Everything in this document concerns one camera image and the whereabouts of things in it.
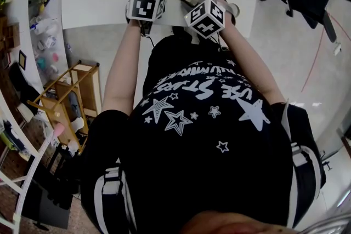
tiled floor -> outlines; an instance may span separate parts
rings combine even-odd
[[[290,102],[296,102],[307,110],[314,137],[320,148],[325,149],[332,146],[330,138],[323,138],[328,135],[326,128],[334,132],[339,123],[336,122],[334,127],[328,125],[336,116],[341,123],[340,108],[350,108],[351,105],[351,40],[333,21],[338,41],[343,46],[342,53],[334,56],[335,46],[324,32],[322,36],[321,25],[312,30],[300,13],[295,13],[295,17],[291,19],[286,16],[286,9],[287,6],[280,0],[258,1],[248,40],[272,71],[283,95],[289,98]],[[327,11],[351,35],[351,3],[345,0],[330,0]],[[125,28],[125,25],[107,25],[65,31],[66,41],[72,46],[72,60],[83,59],[100,63],[102,92]],[[154,26],[151,36],[156,44],[170,34],[170,27]],[[141,99],[151,51],[151,42],[143,38],[135,103]],[[351,163],[345,162],[341,167],[349,169]],[[337,169],[332,171],[327,173],[330,175],[330,181],[301,222],[300,229],[322,218],[351,183],[350,177],[339,182],[339,172]],[[339,186],[339,190],[330,196],[333,185]]]

sleeve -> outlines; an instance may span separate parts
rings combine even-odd
[[[279,120],[282,119],[285,104],[278,103],[271,105],[273,112]],[[321,156],[317,147],[317,144],[313,138],[311,125],[307,111],[301,107],[295,105],[289,105],[287,110],[287,116],[289,120],[291,139],[298,145],[304,145],[310,148],[319,160],[319,167],[321,170],[321,188],[326,182],[326,175],[321,162]]]
[[[99,229],[94,206],[96,181],[113,167],[119,158],[128,116],[117,110],[107,110],[99,114],[89,128],[83,157],[81,202],[90,220]]]

pink object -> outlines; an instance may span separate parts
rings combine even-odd
[[[55,61],[55,62],[59,61],[58,54],[56,54],[56,53],[53,54],[53,61]]]
[[[54,137],[57,138],[60,134],[62,134],[65,130],[65,126],[61,123],[57,123],[54,127]]]

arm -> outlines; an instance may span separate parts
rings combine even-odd
[[[245,76],[256,86],[270,104],[286,102],[267,65],[225,15],[225,29],[220,32]]]
[[[140,27],[131,20],[118,48],[105,87],[103,111],[115,109],[130,115],[137,85]]]

person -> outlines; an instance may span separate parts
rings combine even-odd
[[[233,23],[226,12],[228,48],[174,28],[133,108],[141,29],[129,22],[83,153],[82,205],[100,232],[295,233],[326,180],[320,154],[306,110]]]

